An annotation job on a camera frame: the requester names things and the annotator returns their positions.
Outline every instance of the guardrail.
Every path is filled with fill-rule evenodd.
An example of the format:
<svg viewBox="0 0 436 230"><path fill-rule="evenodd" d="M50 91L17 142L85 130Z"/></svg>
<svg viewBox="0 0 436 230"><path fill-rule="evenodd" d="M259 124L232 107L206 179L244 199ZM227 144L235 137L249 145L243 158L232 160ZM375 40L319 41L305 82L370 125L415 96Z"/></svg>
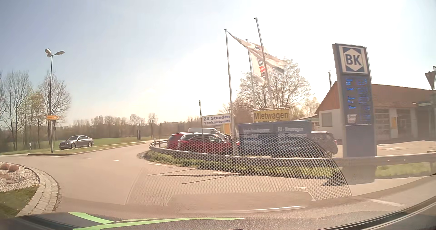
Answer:
<svg viewBox="0 0 436 230"><path fill-rule="evenodd" d="M226 161L234 164L254 166L286 166L286 167L358 167L358 166L389 166L411 163L430 163L431 174L436 173L436 152L408 154L408 155L384 155L374 157L356 158L257 158L241 157L232 155L218 155L198 152L179 151L156 147L156 144L166 143L167 139L150 144L150 150L162 154L172 155L180 159L201 159L206 161Z"/></svg>

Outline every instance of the road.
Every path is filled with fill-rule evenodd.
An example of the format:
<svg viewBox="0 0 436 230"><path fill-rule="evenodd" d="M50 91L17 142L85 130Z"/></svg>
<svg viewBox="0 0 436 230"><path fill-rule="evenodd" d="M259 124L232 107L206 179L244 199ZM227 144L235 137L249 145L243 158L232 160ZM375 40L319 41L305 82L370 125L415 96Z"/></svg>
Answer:
<svg viewBox="0 0 436 230"><path fill-rule="evenodd" d="M271 214L318 219L352 211L395 211L434 196L430 188L436 186L436 181L426 181L384 199L357 196L333 203L331 200L337 197L350 195L347 186L332 186L327 180L250 176L162 165L137 157L148 145L82 155L18 155L0 160L38 168L55 178L62 195L57 212L88 212L124 219ZM386 185L395 187L417 179L377 180L374 185L383 184L380 188L385 189ZM356 192L362 190L353 187ZM418 187L422 187L422 192L416 193ZM281 207L294 210L249 213L249 209Z"/></svg>
<svg viewBox="0 0 436 230"><path fill-rule="evenodd" d="M338 152L334 155L335 158L342 158L342 145L338 145ZM377 155L402 155L426 153L428 150L436 149L434 141L412 141L390 144L378 144Z"/></svg>

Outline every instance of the gray sedan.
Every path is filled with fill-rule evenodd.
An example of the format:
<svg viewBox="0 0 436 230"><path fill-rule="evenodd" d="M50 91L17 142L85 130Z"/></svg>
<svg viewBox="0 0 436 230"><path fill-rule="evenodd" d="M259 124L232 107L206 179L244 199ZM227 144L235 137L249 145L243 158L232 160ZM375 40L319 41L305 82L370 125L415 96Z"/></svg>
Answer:
<svg viewBox="0 0 436 230"><path fill-rule="evenodd" d="M75 149L82 147L92 147L94 145L94 139L87 137L85 135L74 135L67 140L59 144L59 149Z"/></svg>

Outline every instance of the red suv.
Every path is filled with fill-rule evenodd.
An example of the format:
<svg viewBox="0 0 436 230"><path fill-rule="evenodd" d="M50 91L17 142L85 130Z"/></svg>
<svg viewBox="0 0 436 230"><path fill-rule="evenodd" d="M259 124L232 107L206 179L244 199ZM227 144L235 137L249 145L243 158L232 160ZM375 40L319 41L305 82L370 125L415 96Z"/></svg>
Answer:
<svg viewBox="0 0 436 230"><path fill-rule="evenodd" d="M214 134L185 134L177 150L212 154L232 154L232 144Z"/></svg>
<svg viewBox="0 0 436 230"><path fill-rule="evenodd" d="M168 138L168 142L166 144L167 149L177 149L177 141L182 138L184 134L194 134L198 132L179 132L172 134L170 138Z"/></svg>

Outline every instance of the yellow direction sign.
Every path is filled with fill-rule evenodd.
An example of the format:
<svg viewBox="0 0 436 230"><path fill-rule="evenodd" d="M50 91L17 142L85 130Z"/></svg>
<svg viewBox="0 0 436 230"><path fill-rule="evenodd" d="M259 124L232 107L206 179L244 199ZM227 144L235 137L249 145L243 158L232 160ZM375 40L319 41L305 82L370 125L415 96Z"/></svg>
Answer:
<svg viewBox="0 0 436 230"><path fill-rule="evenodd" d="M55 116L55 115L47 115L46 117L49 120L57 120L57 116Z"/></svg>

